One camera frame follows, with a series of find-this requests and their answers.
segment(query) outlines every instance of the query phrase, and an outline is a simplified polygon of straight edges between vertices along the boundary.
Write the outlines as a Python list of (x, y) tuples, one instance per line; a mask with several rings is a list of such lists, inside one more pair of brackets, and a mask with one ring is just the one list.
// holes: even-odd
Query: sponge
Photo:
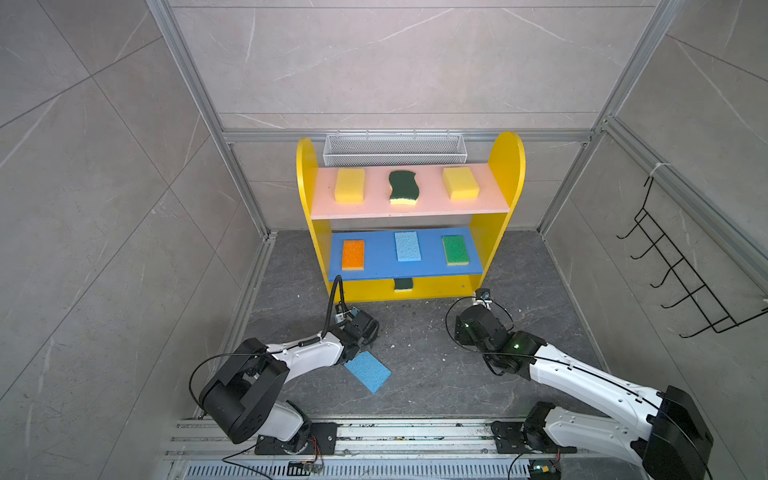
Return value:
[(480, 193), (475, 175), (469, 167), (444, 168), (442, 181), (445, 182), (451, 200), (471, 200), (477, 198)]
[(344, 240), (341, 251), (341, 270), (363, 270), (365, 259), (365, 240)]
[(449, 266), (469, 265), (469, 254), (462, 235), (446, 235), (442, 238), (445, 261)]
[(339, 204), (361, 204), (365, 185), (364, 168), (340, 168), (336, 173), (336, 189), (333, 196)]
[(378, 392), (381, 386), (384, 385), (384, 382), (392, 375), (392, 372), (371, 355), (371, 352), (359, 353), (352, 361), (345, 363), (344, 366), (371, 393)]
[(395, 248), (399, 262), (418, 262), (422, 259), (416, 232), (395, 232)]
[(392, 194), (389, 202), (392, 205), (416, 205), (419, 199), (419, 185), (416, 184), (416, 174), (410, 170), (395, 170), (389, 174), (389, 185)]
[(412, 292), (413, 278), (395, 278), (396, 292)]

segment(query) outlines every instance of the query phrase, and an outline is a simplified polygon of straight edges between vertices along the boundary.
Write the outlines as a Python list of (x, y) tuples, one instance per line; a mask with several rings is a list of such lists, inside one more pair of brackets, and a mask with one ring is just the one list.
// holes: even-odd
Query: blue shelf board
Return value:
[[(422, 252), (422, 259), (417, 262), (397, 261), (396, 231), (412, 230), (334, 233), (331, 241), (328, 281), (333, 282), (336, 275), (341, 275), (344, 280), (377, 280), (382, 278), (482, 274), (480, 257), (478, 257), (475, 241), (472, 239), (468, 227), (416, 230), (419, 236), (419, 249)], [(445, 262), (445, 251), (442, 248), (442, 238), (445, 235), (462, 235), (464, 237), (464, 243), (469, 254), (469, 265), (449, 266)], [(341, 252), (344, 240), (366, 241), (364, 270), (341, 270)]]

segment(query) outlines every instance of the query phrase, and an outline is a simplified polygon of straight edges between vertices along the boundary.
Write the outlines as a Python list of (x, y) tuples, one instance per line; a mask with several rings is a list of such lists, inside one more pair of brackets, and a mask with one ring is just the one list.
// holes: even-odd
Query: metal mounting plate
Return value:
[[(314, 436), (317, 439), (317, 446), (320, 447), (320, 453), (323, 455), (333, 455), (336, 451), (336, 433), (339, 430), (339, 425), (332, 422), (325, 423), (313, 423), (310, 426), (310, 436)], [(267, 437), (264, 440), (259, 439), (254, 450), (256, 455), (285, 455), (285, 451), (280, 447), (280, 442), (273, 438)], [(308, 442), (304, 447), (304, 450), (299, 452), (299, 455), (306, 455), (313, 453), (313, 444)]]
[[(523, 422), (493, 422), (491, 432), (496, 442), (497, 453), (528, 453), (522, 434)], [(561, 454), (576, 453), (575, 447), (560, 447)], [(545, 449), (541, 453), (558, 453), (558, 448)]]

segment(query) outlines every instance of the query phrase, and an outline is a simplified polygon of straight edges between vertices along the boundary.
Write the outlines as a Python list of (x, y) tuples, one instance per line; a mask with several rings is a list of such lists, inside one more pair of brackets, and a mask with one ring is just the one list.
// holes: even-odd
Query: dark green sponge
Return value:
[(413, 278), (395, 278), (396, 292), (412, 292)]
[(416, 174), (410, 170), (395, 170), (389, 174), (389, 184), (392, 194), (389, 202), (392, 205), (416, 205), (419, 199), (419, 185), (416, 184)]

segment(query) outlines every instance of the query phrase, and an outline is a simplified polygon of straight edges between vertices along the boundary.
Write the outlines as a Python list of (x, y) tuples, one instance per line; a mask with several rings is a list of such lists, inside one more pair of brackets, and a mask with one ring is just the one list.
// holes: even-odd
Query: yellow shelf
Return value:
[[(505, 132), (498, 136), (493, 145), (491, 157), (488, 159), (488, 168), (493, 173), (508, 211), (472, 215), (469, 230), (483, 266), (482, 274), (414, 278), (413, 291), (410, 292), (396, 292), (394, 281), (391, 279), (346, 281), (344, 282), (346, 300), (374, 302), (472, 295), (475, 289), (482, 285), (522, 193), (525, 181), (525, 149), (517, 134)], [(303, 138), (296, 149), (296, 179), (299, 183), (299, 196), (315, 246), (317, 261), (323, 278), (327, 279), (333, 232), (330, 220), (313, 219), (311, 214), (317, 189), (323, 188), (318, 184), (318, 174), (315, 149), (309, 138)], [(332, 283), (326, 281), (328, 292)]]

